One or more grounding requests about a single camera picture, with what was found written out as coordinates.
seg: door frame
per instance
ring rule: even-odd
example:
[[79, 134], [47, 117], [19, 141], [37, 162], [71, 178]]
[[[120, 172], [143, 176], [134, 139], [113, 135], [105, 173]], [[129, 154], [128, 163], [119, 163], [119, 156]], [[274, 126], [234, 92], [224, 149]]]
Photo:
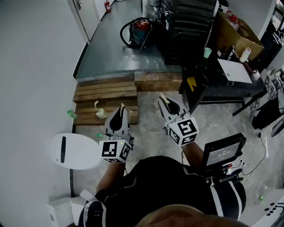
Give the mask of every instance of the door frame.
[[[72, 11], [72, 13], [73, 13], [73, 16], [74, 16], [74, 18], [75, 18], [75, 20], [76, 20], [76, 23], [77, 23], [77, 25], [78, 25], [78, 27], [79, 27], [79, 29], [80, 29], [80, 31], [81, 31], [83, 37], [84, 37], [84, 40], [85, 40], [88, 44], [90, 44], [90, 40], [89, 40], [89, 38], [88, 38], [88, 36], [87, 36], [86, 30], [85, 30], [85, 28], [84, 28], [84, 25], [83, 25], [83, 23], [82, 23], [82, 20], [81, 20], [81, 18], [80, 18], [79, 13], [78, 13], [78, 10], [79, 10], [79, 9], [78, 9], [77, 4], [75, 3], [76, 0], [67, 0], [67, 1], [68, 1], [68, 3], [69, 3], [69, 6], [70, 6], [71, 11]], [[96, 18], [97, 18], [97, 20], [98, 20], [98, 23], [100, 24], [100, 23], [101, 23], [101, 20], [100, 20], [100, 18], [99, 18], [99, 13], [98, 13], [97, 7], [96, 7], [96, 5], [95, 5], [95, 1], [92, 0], [92, 3], [93, 3], [94, 10], [95, 10]]]

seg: black hose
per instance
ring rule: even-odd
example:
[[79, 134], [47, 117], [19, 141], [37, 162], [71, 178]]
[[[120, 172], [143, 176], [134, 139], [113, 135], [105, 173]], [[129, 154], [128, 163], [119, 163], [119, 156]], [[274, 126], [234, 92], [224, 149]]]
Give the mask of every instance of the black hose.
[[137, 44], [136, 44], [136, 45], [133, 45], [133, 44], [127, 43], [127, 42], [124, 40], [124, 38], [123, 38], [122, 32], [123, 32], [123, 30], [124, 30], [128, 25], [130, 25], [130, 24], [132, 24], [132, 23], [134, 23], [134, 22], [136, 22], [136, 21], [138, 21], [138, 20], [142, 20], [142, 19], [148, 20], [149, 23], [150, 23], [150, 24], [152, 25], [152, 27], [154, 28], [154, 21], [152, 21], [152, 20], [150, 20], [149, 18], [146, 18], [146, 17], [139, 17], [139, 18], [137, 18], [137, 19], [134, 19], [134, 20], [130, 21], [130, 22], [127, 23], [126, 25], [124, 25], [124, 26], [122, 27], [122, 29], [120, 30], [120, 38], [122, 39], [122, 41], [124, 42], [124, 44], [127, 45], [127, 46], [130, 47], [130, 48], [141, 47], [142, 44], [140, 44], [140, 45], [137, 45]]

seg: yellow sticker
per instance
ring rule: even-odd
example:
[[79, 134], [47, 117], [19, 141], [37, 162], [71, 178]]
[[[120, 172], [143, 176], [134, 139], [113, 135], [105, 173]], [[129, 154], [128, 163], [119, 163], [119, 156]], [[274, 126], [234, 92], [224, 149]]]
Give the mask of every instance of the yellow sticker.
[[194, 77], [187, 78], [188, 85], [190, 86], [191, 91], [194, 91], [194, 87], [197, 87]]

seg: black monitor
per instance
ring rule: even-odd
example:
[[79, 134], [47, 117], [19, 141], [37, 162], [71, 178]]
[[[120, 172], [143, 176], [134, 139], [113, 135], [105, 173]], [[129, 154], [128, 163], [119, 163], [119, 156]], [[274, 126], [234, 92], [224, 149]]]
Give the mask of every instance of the black monitor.
[[243, 134], [239, 133], [205, 145], [201, 167], [210, 170], [236, 160], [242, 155], [241, 149], [246, 142]]

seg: fire extinguisher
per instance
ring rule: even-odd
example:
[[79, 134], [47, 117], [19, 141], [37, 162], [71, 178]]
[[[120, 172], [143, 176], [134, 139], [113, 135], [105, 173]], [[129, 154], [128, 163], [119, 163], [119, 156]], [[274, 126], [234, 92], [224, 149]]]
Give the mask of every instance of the fire extinguisher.
[[105, 8], [106, 8], [106, 12], [111, 12], [110, 2], [108, 0], [106, 0], [105, 2]]

